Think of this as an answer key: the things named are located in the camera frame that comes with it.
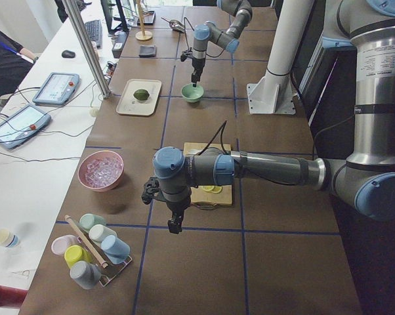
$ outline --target lemon slice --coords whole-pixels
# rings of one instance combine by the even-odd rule
[[[215,186],[202,186],[204,192],[212,192]]]
[[[213,194],[219,194],[220,192],[222,192],[222,186],[214,186],[211,192]]]

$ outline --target pink bowl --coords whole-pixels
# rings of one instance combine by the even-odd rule
[[[92,187],[85,179],[85,175],[87,174],[87,171],[88,171],[87,166],[88,166],[88,164],[92,163],[94,160],[103,160],[106,158],[116,158],[120,162],[120,164],[121,164],[120,175],[113,182],[109,183],[106,186]],[[123,159],[121,158],[121,156],[119,154],[117,154],[116,152],[109,151],[109,150],[103,150],[103,151],[98,151],[98,152],[95,152],[95,153],[87,156],[82,161],[82,163],[78,169],[78,179],[83,186],[85,186],[91,190],[94,190],[95,192],[107,192],[108,190],[115,188],[121,182],[121,179],[123,177],[123,171],[124,171],[124,164],[123,164]]]

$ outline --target touchscreen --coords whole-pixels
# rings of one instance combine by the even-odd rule
[[[62,99],[62,95],[68,88],[69,82],[72,80],[72,75],[54,74],[47,81],[46,85],[42,88],[37,99],[43,101],[58,102]]]
[[[27,131],[30,125],[37,123],[45,114],[35,108],[27,107],[18,115],[12,117],[7,123],[0,126],[0,141],[8,142],[16,140],[21,131]]]

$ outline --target black shirt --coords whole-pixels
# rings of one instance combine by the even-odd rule
[[[0,96],[15,92],[33,64],[7,50],[19,52],[23,46],[0,31]]]

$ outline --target white wall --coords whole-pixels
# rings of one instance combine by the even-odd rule
[[[0,0],[0,30],[41,53],[62,23],[53,0]]]

